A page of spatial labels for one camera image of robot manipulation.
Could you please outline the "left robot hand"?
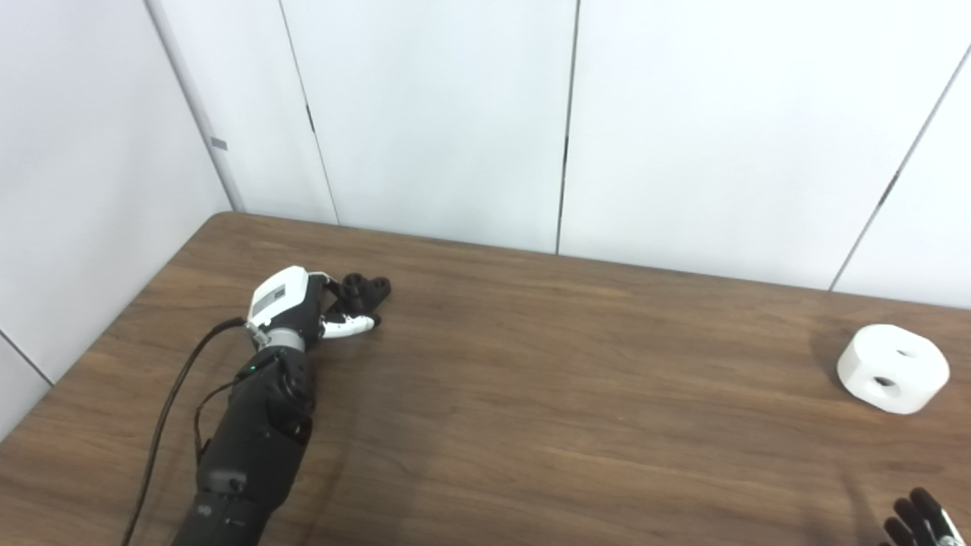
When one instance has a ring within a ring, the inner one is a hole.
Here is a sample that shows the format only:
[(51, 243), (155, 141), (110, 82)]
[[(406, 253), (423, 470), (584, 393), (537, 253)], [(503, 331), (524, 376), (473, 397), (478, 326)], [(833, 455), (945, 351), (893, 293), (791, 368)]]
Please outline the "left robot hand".
[(289, 347), (305, 353), (322, 340), (377, 328), (378, 307), (389, 295), (388, 278), (350, 273), (337, 280), (292, 265), (254, 291), (245, 328), (256, 350)]

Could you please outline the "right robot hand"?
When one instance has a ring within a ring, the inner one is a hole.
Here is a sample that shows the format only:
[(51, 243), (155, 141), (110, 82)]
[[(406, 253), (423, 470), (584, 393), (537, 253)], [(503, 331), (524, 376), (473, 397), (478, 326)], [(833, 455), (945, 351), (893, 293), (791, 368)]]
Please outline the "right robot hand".
[(926, 488), (912, 488), (885, 519), (883, 545), (968, 545), (944, 506)]

